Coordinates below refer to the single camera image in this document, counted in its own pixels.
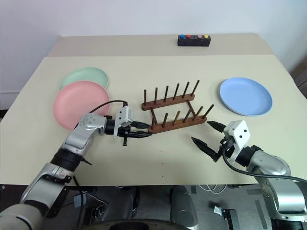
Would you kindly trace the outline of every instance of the plate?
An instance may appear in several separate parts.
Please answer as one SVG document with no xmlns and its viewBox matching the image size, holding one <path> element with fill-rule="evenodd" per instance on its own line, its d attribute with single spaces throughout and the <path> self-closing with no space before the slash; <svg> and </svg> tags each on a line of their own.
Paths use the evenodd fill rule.
<svg viewBox="0 0 307 230">
<path fill-rule="evenodd" d="M 77 81 L 92 81 L 101 85 L 105 89 L 109 84 L 109 79 L 104 71 L 95 67 L 87 67 L 77 69 L 67 74 L 66 77 L 62 80 L 59 89 L 62 90 L 65 86 Z"/>
<path fill-rule="evenodd" d="M 53 115 L 62 127 L 73 130 L 83 115 L 108 101 L 110 97 L 101 85 L 91 81 L 78 81 L 58 93 L 53 103 Z M 95 113 L 107 115 L 109 108 L 110 104 L 107 104 Z"/>
<path fill-rule="evenodd" d="M 266 88 L 248 78 L 225 80 L 220 86 L 220 96 L 230 110 L 244 116 L 265 114 L 273 105 L 272 97 Z"/>
</svg>

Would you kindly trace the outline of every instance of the white cable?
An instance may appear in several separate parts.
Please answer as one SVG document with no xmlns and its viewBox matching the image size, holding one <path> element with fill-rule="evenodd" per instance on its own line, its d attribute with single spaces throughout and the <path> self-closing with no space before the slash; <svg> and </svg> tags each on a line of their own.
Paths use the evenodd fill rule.
<svg viewBox="0 0 307 230">
<path fill-rule="evenodd" d="M 101 199 L 98 199 L 96 196 L 91 195 L 91 194 L 88 194 L 88 193 L 86 193 L 86 192 L 83 192 L 83 193 L 86 194 L 86 195 L 88 195 L 88 196 L 90 196 L 90 197 L 92 197 L 92 198 L 94 198 L 95 200 L 98 200 L 99 202 L 101 202 L 101 203 L 103 203 L 105 206 L 107 206 L 107 203 L 106 203 L 105 201 L 103 201 L 103 200 L 101 200 Z"/>
<path fill-rule="evenodd" d="M 209 186 L 207 185 L 207 187 L 208 187 L 208 189 L 205 189 L 205 188 L 203 188 L 203 187 L 201 187 L 200 185 L 198 185 L 202 190 L 205 190 L 205 191 L 210 191 L 210 188 L 209 188 Z"/>
<path fill-rule="evenodd" d="M 223 188 L 221 191 L 219 191 L 219 192 L 216 193 L 216 192 L 213 191 L 214 189 L 211 189 L 208 185 L 207 185 L 207 187 L 208 187 L 209 190 L 204 189 L 200 184 L 199 184 L 198 186 L 199 186 L 202 190 L 210 191 L 211 193 L 213 193 L 213 194 L 215 194 L 215 195 L 222 193 L 222 192 L 226 189 L 226 187 L 227 187 L 227 185 L 225 184 L 224 188 Z"/>
</svg>

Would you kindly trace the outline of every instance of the beige tabletop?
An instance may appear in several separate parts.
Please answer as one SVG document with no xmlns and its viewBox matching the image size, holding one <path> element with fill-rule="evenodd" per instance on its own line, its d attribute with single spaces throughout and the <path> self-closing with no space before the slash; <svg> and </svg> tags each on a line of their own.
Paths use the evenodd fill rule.
<svg viewBox="0 0 307 230">
<path fill-rule="evenodd" d="M 89 66 L 103 69 L 110 78 L 107 91 L 111 99 L 128 101 L 134 119 L 146 123 L 151 122 L 151 114 L 141 110 L 144 89 L 150 100 L 155 87 L 159 88 L 158 97 L 163 97 L 166 85 L 171 94 L 177 83 L 182 92 L 187 81 L 193 85 L 199 79 L 196 97 L 191 102 L 194 108 L 203 105 L 206 109 L 215 104 L 208 119 L 224 124 L 246 120 L 251 132 L 249 145 L 282 157 L 293 176 L 307 179 L 303 171 L 307 160 L 307 100 L 274 55 L 228 54 L 44 58 L 0 123 L 1 184 L 29 184 L 52 159 L 69 134 L 57 124 L 52 112 L 60 82 L 70 71 Z M 227 109 L 220 101 L 218 89 L 221 82 L 231 77 L 251 78 L 266 87 L 273 98 L 271 111 L 247 117 Z M 113 104 L 110 115 L 115 115 L 119 108 L 120 104 Z M 162 122 L 165 112 L 172 120 L 178 109 L 182 117 L 188 111 L 186 104 L 156 109 L 158 122 Z M 128 139 L 126 147 L 122 146 L 122 138 L 99 136 L 86 155 L 93 166 L 81 163 L 76 176 L 82 185 L 256 182 L 231 171 L 222 159 L 214 163 L 190 137 L 218 150 L 223 135 L 205 123 L 148 138 Z"/>
</svg>

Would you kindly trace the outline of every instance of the blue plate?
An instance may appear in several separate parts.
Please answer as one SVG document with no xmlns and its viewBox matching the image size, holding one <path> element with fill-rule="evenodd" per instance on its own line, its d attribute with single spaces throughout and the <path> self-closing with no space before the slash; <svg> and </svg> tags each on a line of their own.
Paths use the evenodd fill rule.
<svg viewBox="0 0 307 230">
<path fill-rule="evenodd" d="M 220 87 L 223 103 L 244 116 L 259 116 L 272 108 L 270 93 L 258 82 L 248 78 L 230 78 Z"/>
</svg>

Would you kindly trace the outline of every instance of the pink plate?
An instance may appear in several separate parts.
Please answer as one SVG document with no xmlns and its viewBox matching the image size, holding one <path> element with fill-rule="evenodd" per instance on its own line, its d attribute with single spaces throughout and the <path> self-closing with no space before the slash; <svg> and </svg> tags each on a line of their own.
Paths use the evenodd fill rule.
<svg viewBox="0 0 307 230">
<path fill-rule="evenodd" d="M 91 81 L 77 81 L 58 93 L 53 103 L 53 115 L 62 127 L 73 130 L 83 115 L 108 101 L 109 94 L 102 86 Z M 110 104 L 107 104 L 95 113 L 107 115 L 109 108 Z"/>
</svg>

